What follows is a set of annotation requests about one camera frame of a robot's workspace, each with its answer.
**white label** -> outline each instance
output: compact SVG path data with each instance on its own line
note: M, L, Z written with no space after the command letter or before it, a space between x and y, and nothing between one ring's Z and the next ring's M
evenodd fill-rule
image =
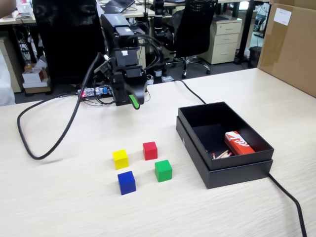
M281 8L277 8L274 21L287 26L290 21L291 15L292 15L292 12L283 10Z

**open box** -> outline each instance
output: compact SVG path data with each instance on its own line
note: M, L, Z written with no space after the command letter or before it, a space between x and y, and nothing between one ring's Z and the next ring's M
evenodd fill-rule
M255 153L213 159L230 148L225 133L237 131ZM207 188L265 178L274 149L225 102L179 108L177 132Z

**laptop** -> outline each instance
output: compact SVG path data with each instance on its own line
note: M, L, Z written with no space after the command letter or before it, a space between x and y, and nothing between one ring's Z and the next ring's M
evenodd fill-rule
M135 0L110 0L101 8L104 10L104 14L122 13L134 3Z

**red packet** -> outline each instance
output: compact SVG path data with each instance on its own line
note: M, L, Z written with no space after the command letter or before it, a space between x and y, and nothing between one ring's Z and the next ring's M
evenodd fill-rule
M236 131L227 132L225 134L225 143L235 155L244 155L255 152Z

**black office chair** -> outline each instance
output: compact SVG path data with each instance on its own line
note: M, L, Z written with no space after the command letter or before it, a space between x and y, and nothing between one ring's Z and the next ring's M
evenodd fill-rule
M53 83L80 84L105 43L95 0L33 0Z
M177 11L167 24L166 49L175 53L174 61L167 63L184 63L182 78L186 78L189 63L203 65L206 74L211 74L210 68L201 62L199 55L208 51L210 43L210 26L216 10L218 0L186 0L184 10Z

